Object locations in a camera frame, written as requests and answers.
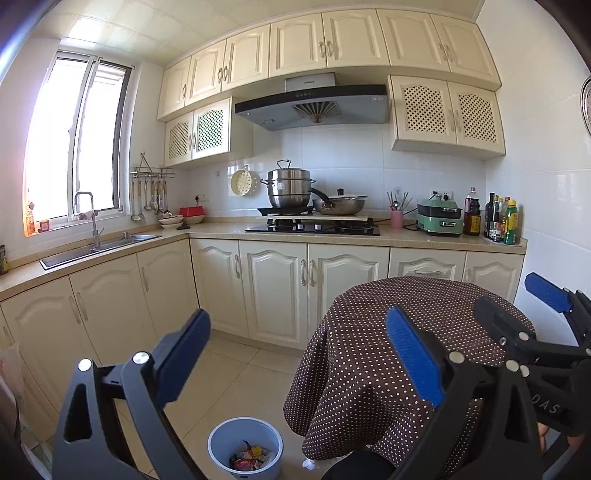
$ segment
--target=round table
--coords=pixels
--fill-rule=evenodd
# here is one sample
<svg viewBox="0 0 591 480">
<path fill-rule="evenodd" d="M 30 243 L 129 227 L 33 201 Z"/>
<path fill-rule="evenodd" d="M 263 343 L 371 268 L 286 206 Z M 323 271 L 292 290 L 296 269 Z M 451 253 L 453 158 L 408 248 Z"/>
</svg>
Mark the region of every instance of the round table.
<svg viewBox="0 0 591 480">
<path fill-rule="evenodd" d="M 498 365 L 505 355 L 473 317 L 486 295 L 527 328 L 531 322 L 512 304 L 470 283 L 397 277 L 351 288 L 335 299 L 310 340 L 283 411 L 291 429 L 305 437 L 309 459 L 328 460 L 365 445 L 398 466 L 433 414 L 415 392 L 385 328 L 388 310 L 402 305 L 420 328 L 449 350 L 478 363 Z M 475 400 L 462 437 L 478 415 Z M 460 438 L 449 468 L 466 445 Z"/>
</svg>

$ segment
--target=countertop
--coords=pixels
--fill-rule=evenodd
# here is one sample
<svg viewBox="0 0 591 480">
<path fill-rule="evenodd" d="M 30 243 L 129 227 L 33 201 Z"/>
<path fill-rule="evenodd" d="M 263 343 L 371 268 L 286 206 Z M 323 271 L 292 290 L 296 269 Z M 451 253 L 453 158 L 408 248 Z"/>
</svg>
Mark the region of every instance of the countertop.
<svg viewBox="0 0 591 480">
<path fill-rule="evenodd" d="M 525 255 L 527 241 L 522 239 L 519 245 L 507 246 L 495 244 L 482 237 L 460 236 L 441 237 L 428 236 L 424 232 L 406 229 L 393 230 L 388 225 L 380 225 L 380 236 L 361 235 L 313 235 L 309 233 L 253 233 L 245 232 L 246 228 L 260 225 L 257 222 L 206 222 L 188 230 L 163 230 L 161 228 L 142 232 L 161 235 L 159 238 L 147 240 L 127 247 L 110 250 L 92 257 L 82 258 L 61 267 L 43 270 L 39 261 L 22 267 L 14 268 L 0 276 L 0 301 L 6 300 L 30 288 L 37 287 L 57 278 L 65 277 L 85 268 L 131 255 L 142 250 L 169 244 L 185 238 L 217 238 L 230 240 L 256 240 L 269 242 L 298 242 L 307 244 L 366 245 L 373 247 L 425 248 L 438 250 L 458 250 L 469 252 L 492 252 L 503 254 Z"/>
</svg>

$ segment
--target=ceiling panel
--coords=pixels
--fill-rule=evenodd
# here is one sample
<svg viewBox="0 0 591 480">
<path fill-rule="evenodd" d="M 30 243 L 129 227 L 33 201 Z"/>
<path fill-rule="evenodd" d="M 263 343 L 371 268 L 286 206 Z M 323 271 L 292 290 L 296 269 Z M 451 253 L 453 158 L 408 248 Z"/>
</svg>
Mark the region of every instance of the ceiling panel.
<svg viewBox="0 0 591 480">
<path fill-rule="evenodd" d="M 159 65 L 237 28 L 310 8 L 369 0 L 62 0 L 39 23 L 37 37 L 84 40 Z M 473 18 L 481 0 L 398 0 L 384 4 Z"/>
</svg>

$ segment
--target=green electric cooker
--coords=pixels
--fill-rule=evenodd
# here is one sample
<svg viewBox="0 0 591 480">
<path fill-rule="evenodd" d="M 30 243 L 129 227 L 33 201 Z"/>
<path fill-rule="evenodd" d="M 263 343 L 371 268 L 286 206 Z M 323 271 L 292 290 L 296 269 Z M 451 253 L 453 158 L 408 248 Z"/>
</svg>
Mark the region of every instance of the green electric cooker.
<svg viewBox="0 0 591 480">
<path fill-rule="evenodd" d="M 460 236 L 464 228 L 462 209 L 449 200 L 447 195 L 440 195 L 423 200 L 418 205 L 417 225 L 427 235 Z"/>
</svg>

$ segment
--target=trash can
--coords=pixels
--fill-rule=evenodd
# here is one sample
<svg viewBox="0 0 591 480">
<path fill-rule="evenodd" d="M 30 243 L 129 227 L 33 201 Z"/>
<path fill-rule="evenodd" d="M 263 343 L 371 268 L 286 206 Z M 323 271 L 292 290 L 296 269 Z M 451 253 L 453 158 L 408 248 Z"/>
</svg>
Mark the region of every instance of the trash can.
<svg viewBox="0 0 591 480">
<path fill-rule="evenodd" d="M 244 440 L 252 446 L 259 445 L 275 453 L 275 458 L 264 468 L 253 472 L 239 472 L 228 467 L 230 457 L 245 449 Z M 238 417 L 226 420 L 215 427 L 207 440 L 209 456 L 222 470 L 234 478 L 249 480 L 277 480 L 281 475 L 283 440 L 277 429 L 259 419 Z"/>
</svg>

